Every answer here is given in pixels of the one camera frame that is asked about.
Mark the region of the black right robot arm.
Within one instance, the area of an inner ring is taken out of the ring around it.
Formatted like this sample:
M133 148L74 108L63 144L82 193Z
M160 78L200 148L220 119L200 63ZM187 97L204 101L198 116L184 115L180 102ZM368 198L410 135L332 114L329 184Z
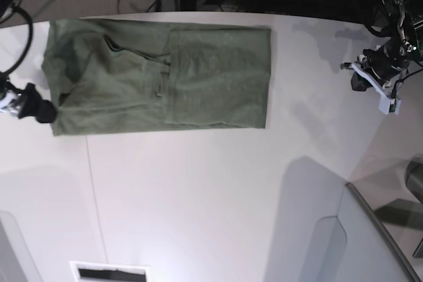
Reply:
M19 15L28 27L28 36L22 53L12 66L1 72L1 112L18 119L33 117L38 123L53 123L58 112L52 102L42 98L34 84L28 83L24 89L19 89L10 82L10 75L27 56L34 35L32 17L21 7L21 2L22 0L1 0L1 24L6 23L14 15Z

